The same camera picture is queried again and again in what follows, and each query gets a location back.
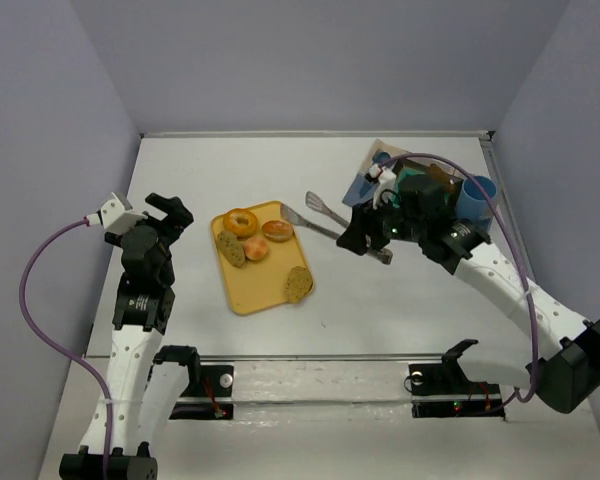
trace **bread slice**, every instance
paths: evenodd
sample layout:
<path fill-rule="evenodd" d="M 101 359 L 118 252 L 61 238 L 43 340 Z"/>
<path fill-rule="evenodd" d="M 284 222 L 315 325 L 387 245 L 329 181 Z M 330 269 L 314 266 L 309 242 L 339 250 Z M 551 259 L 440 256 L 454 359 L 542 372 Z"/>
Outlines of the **bread slice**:
<path fill-rule="evenodd" d="M 287 277 L 284 289 L 285 297 L 291 303 L 298 303 L 309 294 L 312 286 L 311 272 L 304 267 L 293 267 Z"/>
<path fill-rule="evenodd" d="M 241 267 L 244 265 L 244 248 L 242 248 L 242 244 L 238 241 L 238 237 L 236 237 L 235 233 L 223 230 L 216 237 L 216 245 L 218 246 L 218 250 L 220 250 L 222 255 L 224 255 L 224 258 L 226 258 L 231 265 L 234 267 Z"/>

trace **plastic cup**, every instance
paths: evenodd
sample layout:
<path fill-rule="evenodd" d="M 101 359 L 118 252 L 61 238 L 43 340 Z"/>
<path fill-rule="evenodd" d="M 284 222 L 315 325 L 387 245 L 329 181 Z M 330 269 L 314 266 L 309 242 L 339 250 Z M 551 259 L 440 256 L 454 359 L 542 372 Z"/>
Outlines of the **plastic cup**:
<path fill-rule="evenodd" d="M 474 175 L 476 181 L 493 200 L 498 194 L 497 185 L 490 178 Z M 462 182 L 462 189 L 456 203 L 456 216 L 461 220 L 470 220 L 476 226 L 488 232 L 493 221 L 493 213 L 487 205 L 484 195 L 478 187 L 469 179 Z"/>

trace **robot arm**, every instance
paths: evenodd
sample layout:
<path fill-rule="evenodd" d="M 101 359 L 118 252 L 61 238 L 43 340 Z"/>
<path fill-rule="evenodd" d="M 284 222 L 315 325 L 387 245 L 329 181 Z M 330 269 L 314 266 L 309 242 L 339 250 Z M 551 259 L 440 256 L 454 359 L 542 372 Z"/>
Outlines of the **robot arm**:
<path fill-rule="evenodd" d="M 383 182 L 378 176 L 372 200 L 353 207 L 351 224 L 337 245 L 362 255 L 391 239 L 417 243 L 427 258 L 482 293 L 529 337 L 531 293 L 541 357 L 536 393 L 556 411 L 573 411 L 600 385 L 600 320 L 593 323 L 569 310 L 531 280 L 525 291 L 518 272 L 488 234 L 456 219 L 439 180 L 413 175 L 395 184 L 395 178 L 385 177 Z M 460 367 L 464 380 L 529 388 L 526 352 L 493 352 L 475 340 L 461 343 L 447 360 Z"/>
<path fill-rule="evenodd" d="M 120 194 L 112 194 L 98 212 L 87 216 L 89 225 L 103 225 L 105 241 L 122 249 L 124 273 L 118 285 L 107 368 L 112 405 L 100 396 L 79 453 L 62 458 L 63 479 L 103 478 L 106 455 L 109 480 L 155 478 L 153 439 L 166 424 L 178 396 L 200 379 L 195 348 L 163 347 L 156 354 L 175 300 L 169 247 L 193 222 L 193 216 L 177 197 L 151 194 L 146 202 L 165 212 L 165 218 L 135 212 Z M 109 429 L 107 407 L 113 410 Z M 112 432 L 111 442 L 105 454 L 108 432 Z"/>

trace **white wall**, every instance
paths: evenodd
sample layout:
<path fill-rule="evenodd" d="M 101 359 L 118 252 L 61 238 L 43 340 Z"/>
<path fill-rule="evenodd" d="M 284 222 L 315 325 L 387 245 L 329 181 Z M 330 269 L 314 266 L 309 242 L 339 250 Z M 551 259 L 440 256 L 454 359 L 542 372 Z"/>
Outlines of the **white wall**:
<path fill-rule="evenodd" d="M 60 227 L 126 189 L 135 125 L 66 0 L 0 0 L 0 479 L 37 478 L 68 363 L 26 327 L 18 282 Z M 83 348 L 110 249 L 75 231 L 31 277 L 31 310 Z M 69 450 L 76 445 L 67 445 Z"/>
<path fill-rule="evenodd" d="M 143 132 L 495 129 L 567 0 L 71 0 Z"/>
<path fill-rule="evenodd" d="M 599 318 L 600 0 L 570 3 L 496 147 L 539 283 Z"/>

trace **yellow tray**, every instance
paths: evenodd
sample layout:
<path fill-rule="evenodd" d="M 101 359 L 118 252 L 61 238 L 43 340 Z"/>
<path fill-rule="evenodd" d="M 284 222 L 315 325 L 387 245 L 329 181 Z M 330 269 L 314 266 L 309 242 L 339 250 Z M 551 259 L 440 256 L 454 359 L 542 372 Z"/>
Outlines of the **yellow tray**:
<path fill-rule="evenodd" d="M 258 217 L 258 222 L 262 226 L 269 220 L 282 219 L 280 205 L 281 202 L 272 201 L 249 207 L 247 210 Z M 216 236 L 223 230 L 223 216 L 219 215 L 211 221 L 214 245 Z M 287 303 L 284 287 L 289 271 L 297 266 L 309 268 L 295 232 L 293 237 L 286 242 L 277 243 L 267 240 L 267 243 L 269 244 L 269 253 L 263 260 L 259 262 L 247 260 L 240 268 L 232 266 L 216 248 L 227 291 L 227 300 L 231 310 L 238 315 L 248 315 Z"/>

